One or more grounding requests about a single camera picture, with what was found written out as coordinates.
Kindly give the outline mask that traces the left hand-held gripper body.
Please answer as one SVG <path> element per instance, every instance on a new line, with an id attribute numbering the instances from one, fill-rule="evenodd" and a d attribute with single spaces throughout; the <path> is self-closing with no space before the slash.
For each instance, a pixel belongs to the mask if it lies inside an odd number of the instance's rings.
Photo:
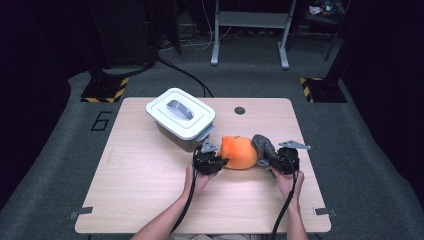
<path id="1" fill-rule="evenodd" d="M 195 148 L 193 153 L 194 168 L 204 175 L 211 175 L 219 172 L 220 168 L 217 164 L 218 148 L 206 139 L 202 144 Z"/>

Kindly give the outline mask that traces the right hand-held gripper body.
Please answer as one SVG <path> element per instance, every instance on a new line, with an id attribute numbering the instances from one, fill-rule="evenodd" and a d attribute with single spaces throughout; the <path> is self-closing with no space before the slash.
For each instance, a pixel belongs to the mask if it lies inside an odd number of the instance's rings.
<path id="1" fill-rule="evenodd" d="M 294 140 L 285 141 L 279 144 L 277 157 L 280 159 L 280 166 L 277 171 L 284 175 L 293 174 L 300 168 L 299 149 L 310 150 L 309 145 L 301 144 Z"/>

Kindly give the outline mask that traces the grey cloth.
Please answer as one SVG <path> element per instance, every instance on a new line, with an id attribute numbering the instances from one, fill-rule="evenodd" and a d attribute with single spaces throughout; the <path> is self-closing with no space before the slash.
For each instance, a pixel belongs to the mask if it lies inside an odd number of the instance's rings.
<path id="1" fill-rule="evenodd" d="M 257 164 L 262 167 L 270 167 L 271 160 L 277 157 L 277 153 L 271 141 L 260 134 L 253 136 L 251 144 L 258 154 Z"/>

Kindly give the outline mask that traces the orange plush toy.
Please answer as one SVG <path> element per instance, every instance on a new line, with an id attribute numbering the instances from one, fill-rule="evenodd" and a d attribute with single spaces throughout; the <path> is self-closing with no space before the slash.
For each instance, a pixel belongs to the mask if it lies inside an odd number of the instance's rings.
<path id="1" fill-rule="evenodd" d="M 249 169 L 258 160 L 258 153 L 251 139 L 240 136 L 223 136 L 218 155 L 227 159 L 225 167 L 232 170 Z"/>

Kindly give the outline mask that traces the grey clear storage box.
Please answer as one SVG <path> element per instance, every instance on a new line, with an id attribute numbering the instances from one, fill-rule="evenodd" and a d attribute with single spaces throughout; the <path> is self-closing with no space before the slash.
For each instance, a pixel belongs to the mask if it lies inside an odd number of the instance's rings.
<path id="1" fill-rule="evenodd" d="M 208 138 L 215 128 L 212 122 L 208 124 L 176 124 L 171 127 L 157 122 L 156 126 L 166 138 L 186 152 L 193 152 L 199 144 Z"/>

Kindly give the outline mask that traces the white lid with grey handle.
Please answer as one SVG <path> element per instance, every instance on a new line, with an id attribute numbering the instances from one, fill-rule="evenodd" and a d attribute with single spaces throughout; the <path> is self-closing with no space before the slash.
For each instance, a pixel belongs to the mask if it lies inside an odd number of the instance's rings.
<path id="1" fill-rule="evenodd" d="M 170 88 L 146 106 L 147 113 L 181 140 L 200 142 L 214 129 L 215 111 L 200 99 Z"/>

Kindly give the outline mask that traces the person's left hand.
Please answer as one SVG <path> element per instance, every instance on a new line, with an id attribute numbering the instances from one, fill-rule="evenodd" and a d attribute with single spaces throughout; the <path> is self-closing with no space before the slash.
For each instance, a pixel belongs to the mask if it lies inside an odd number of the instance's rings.
<path id="1" fill-rule="evenodd" d="M 204 175 L 199 173 L 196 177 L 196 180 L 193 180 L 193 173 L 193 167 L 188 165 L 186 167 L 184 190 L 182 193 L 182 195 L 185 197 L 189 196 L 192 184 L 195 184 L 193 196 L 196 197 L 206 187 L 208 182 L 216 176 L 216 174 Z"/>

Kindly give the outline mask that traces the person's right hand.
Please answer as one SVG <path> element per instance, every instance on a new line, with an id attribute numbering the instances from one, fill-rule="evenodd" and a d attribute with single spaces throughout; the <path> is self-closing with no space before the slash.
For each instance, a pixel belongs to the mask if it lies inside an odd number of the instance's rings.
<path id="1" fill-rule="evenodd" d="M 272 168 L 272 173 L 275 175 L 278 182 L 279 190 L 284 199 L 287 199 L 290 192 L 294 191 L 291 203 L 298 204 L 302 185 L 304 182 L 304 173 L 296 171 L 294 175 L 284 175 Z"/>

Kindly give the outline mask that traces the grey tape strip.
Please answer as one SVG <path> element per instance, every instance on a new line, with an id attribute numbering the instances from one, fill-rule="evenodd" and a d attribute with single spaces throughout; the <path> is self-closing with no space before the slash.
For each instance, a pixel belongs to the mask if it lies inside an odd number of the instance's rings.
<path id="1" fill-rule="evenodd" d="M 69 219 L 77 219 L 79 215 L 91 214 L 93 211 L 93 207 L 82 207 L 76 211 L 72 211 L 69 214 Z"/>
<path id="2" fill-rule="evenodd" d="M 314 208 L 314 212 L 317 216 L 320 216 L 320 215 L 328 215 L 329 217 L 337 216 L 337 212 L 335 209 Z"/>

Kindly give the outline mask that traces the black stand base striped edge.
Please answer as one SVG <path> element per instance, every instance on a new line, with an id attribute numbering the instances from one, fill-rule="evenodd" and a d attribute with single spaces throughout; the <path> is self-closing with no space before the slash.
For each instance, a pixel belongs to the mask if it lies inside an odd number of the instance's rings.
<path id="1" fill-rule="evenodd" d="M 346 103 L 347 99 L 338 84 L 331 85 L 322 78 L 301 78 L 300 84 L 310 103 Z"/>
<path id="2" fill-rule="evenodd" d="M 122 97 L 128 78 L 107 77 L 102 81 L 90 81 L 81 94 L 81 102 L 114 103 Z"/>

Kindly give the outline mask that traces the black cabinet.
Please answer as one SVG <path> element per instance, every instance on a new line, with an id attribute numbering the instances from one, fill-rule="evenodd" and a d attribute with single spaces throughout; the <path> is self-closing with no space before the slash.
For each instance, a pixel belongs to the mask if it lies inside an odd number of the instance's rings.
<path id="1" fill-rule="evenodd" d="M 154 60 L 150 18 L 143 0 L 87 0 L 110 66 L 146 66 Z"/>

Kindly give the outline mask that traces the colourful clutter on dark shelf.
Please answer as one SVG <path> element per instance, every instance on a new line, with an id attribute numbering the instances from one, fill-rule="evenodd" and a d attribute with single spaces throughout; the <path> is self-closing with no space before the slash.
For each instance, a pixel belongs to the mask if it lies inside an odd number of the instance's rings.
<path id="1" fill-rule="evenodd" d="M 308 5 L 308 12 L 311 15 L 344 15 L 345 7 L 342 0 L 312 0 Z"/>

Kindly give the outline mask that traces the white desk frame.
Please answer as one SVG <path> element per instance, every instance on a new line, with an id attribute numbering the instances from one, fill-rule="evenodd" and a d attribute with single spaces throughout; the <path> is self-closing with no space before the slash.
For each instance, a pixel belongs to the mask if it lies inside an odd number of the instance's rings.
<path id="1" fill-rule="evenodd" d="M 286 53 L 286 42 L 294 16 L 297 0 L 289 0 L 289 3 L 290 6 L 287 13 L 261 13 L 224 11 L 220 9 L 220 0 L 216 0 L 214 44 L 210 61 L 211 65 L 216 66 L 219 62 L 221 27 L 273 28 L 283 31 L 282 38 L 277 43 L 277 47 L 279 51 L 281 67 L 284 70 L 288 70 L 289 62 Z"/>

